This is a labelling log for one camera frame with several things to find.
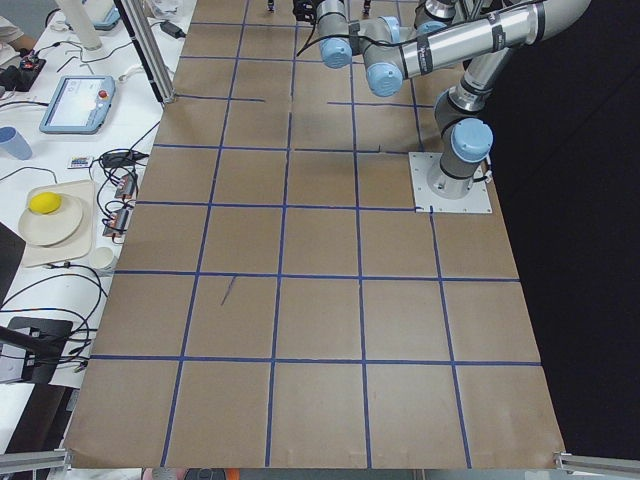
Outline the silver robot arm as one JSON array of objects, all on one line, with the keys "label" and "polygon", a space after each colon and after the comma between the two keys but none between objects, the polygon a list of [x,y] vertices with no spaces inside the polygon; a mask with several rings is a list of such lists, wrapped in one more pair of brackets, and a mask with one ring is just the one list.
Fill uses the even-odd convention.
[{"label": "silver robot arm", "polygon": [[451,25],[462,12],[456,0],[420,0],[413,26],[418,34],[436,31]]},{"label": "silver robot arm", "polygon": [[461,200],[484,181],[479,168],[493,146],[480,118],[497,79],[516,51],[572,26],[587,1],[420,1],[414,21],[372,17],[365,2],[353,18],[343,1],[295,1],[292,13],[316,34],[322,62],[340,69],[360,58],[368,87],[380,98],[396,95],[408,81],[457,69],[459,80],[435,99],[434,120],[442,151],[423,178],[437,197]]}]

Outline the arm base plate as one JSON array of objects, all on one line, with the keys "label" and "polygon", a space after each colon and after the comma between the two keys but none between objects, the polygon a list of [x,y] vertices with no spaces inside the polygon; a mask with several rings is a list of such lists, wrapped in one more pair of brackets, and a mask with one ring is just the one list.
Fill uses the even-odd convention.
[{"label": "arm base plate", "polygon": [[410,152],[409,164],[416,212],[491,214],[492,206],[481,163],[467,179],[441,170],[440,152]]}]

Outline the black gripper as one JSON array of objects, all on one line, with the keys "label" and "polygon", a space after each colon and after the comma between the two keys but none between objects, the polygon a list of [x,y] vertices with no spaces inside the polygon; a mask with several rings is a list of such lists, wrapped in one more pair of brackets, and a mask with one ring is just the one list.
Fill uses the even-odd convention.
[{"label": "black gripper", "polygon": [[314,0],[293,0],[292,13],[297,21],[315,21],[316,2]]}]

